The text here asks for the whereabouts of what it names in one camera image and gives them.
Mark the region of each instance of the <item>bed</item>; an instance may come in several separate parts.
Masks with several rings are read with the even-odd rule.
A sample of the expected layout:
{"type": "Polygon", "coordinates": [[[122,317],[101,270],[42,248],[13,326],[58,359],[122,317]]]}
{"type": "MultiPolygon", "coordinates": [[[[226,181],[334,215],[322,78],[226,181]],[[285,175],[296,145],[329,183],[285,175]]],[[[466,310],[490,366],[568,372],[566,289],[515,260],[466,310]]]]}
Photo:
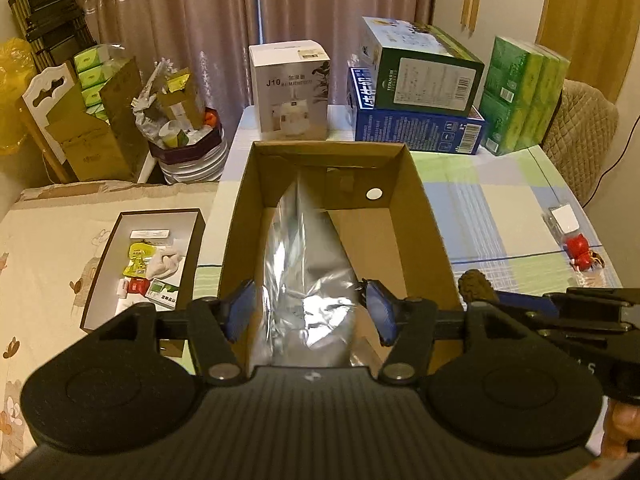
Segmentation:
{"type": "Polygon", "coordinates": [[[84,301],[119,213],[197,207],[208,218],[217,188],[106,181],[28,189],[0,222],[0,472],[35,446],[20,390],[84,335],[84,301]]]}

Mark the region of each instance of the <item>quilted chair cover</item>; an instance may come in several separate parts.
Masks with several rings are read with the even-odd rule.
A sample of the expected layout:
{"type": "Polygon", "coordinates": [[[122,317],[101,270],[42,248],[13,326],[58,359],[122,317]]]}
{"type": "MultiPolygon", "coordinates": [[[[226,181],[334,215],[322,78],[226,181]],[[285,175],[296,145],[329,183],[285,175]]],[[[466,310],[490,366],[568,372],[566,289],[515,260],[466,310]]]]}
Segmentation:
{"type": "Polygon", "coordinates": [[[561,103],[542,149],[583,204],[616,133],[618,110],[600,90],[564,81],[561,103]]]}

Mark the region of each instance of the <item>plaid tablecloth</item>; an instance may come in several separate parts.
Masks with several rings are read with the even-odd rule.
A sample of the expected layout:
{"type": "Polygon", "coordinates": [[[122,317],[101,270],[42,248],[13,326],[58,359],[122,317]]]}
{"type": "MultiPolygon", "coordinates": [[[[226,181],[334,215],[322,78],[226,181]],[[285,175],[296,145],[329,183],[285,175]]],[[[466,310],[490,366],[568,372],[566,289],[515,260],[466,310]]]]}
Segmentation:
{"type": "MultiPolygon", "coordinates": [[[[330,138],[353,140],[345,107],[329,106],[330,138]]],[[[254,110],[236,131],[207,220],[194,297],[218,289],[226,233],[251,143],[258,139],[254,110]]],[[[543,212],[571,204],[590,246],[606,261],[604,283],[620,281],[589,219],[539,146],[496,157],[412,152],[455,277],[480,269],[498,290],[543,294],[578,284],[569,258],[554,240],[543,212]]]]}

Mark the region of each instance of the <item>white circle hole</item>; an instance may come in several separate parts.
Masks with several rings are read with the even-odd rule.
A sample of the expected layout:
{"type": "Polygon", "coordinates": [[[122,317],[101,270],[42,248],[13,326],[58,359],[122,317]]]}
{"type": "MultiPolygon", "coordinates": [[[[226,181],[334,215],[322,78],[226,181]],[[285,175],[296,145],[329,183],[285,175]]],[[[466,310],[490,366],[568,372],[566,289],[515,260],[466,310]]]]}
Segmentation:
{"type": "Polygon", "coordinates": [[[382,190],[379,187],[372,187],[367,191],[367,198],[369,200],[377,200],[382,196],[382,190]]]}

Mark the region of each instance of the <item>human hand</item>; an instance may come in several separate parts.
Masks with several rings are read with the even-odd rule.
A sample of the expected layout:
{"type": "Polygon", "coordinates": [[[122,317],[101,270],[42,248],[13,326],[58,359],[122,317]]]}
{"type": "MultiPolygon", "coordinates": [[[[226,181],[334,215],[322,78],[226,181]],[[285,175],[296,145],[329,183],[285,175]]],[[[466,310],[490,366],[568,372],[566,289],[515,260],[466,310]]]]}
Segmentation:
{"type": "Polygon", "coordinates": [[[640,438],[640,406],[609,399],[600,454],[607,458],[624,458],[626,443],[636,438],[640,438]]]}

